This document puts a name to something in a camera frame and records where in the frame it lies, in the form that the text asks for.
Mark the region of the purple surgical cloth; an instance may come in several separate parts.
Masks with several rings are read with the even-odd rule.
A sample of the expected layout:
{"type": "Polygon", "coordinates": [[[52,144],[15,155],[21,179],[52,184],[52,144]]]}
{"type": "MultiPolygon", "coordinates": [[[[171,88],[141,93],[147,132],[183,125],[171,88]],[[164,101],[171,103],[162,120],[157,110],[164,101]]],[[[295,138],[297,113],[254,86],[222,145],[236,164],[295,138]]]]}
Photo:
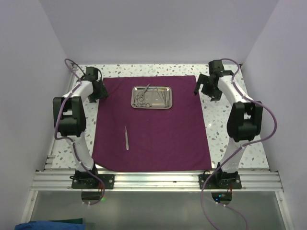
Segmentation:
{"type": "Polygon", "coordinates": [[[98,106],[92,154],[96,164],[116,172],[211,169],[195,76],[107,78],[104,85],[109,96],[98,106]],[[148,84],[172,89],[170,109],[132,108],[132,88],[148,84]]]}

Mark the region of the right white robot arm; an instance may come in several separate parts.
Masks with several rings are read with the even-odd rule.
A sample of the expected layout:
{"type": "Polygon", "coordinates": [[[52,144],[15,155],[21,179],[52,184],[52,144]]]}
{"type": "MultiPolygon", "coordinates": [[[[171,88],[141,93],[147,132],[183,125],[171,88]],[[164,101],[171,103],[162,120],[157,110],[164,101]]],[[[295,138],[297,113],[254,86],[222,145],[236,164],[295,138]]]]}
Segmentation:
{"type": "Polygon", "coordinates": [[[239,163],[246,144],[260,133],[263,108],[237,86],[235,73],[225,70],[221,59],[210,61],[208,68],[208,75],[199,75],[194,94],[201,92],[211,101],[218,101],[225,95],[232,107],[226,126],[229,142],[225,154],[211,174],[199,175],[200,186],[203,189],[240,189],[239,163]]]}

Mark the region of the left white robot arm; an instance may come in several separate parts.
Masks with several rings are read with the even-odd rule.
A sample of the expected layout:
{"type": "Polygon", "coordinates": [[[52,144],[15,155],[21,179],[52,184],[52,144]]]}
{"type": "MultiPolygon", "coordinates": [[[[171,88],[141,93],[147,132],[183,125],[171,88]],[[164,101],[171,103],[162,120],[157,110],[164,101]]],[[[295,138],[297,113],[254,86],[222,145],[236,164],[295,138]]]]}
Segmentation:
{"type": "Polygon", "coordinates": [[[72,188],[105,187],[86,144],[83,102],[88,99],[90,103],[96,103],[107,97],[101,71],[95,67],[87,67],[73,89],[64,96],[53,98],[54,138],[64,139],[72,145],[76,163],[75,173],[71,177],[72,188]]]}

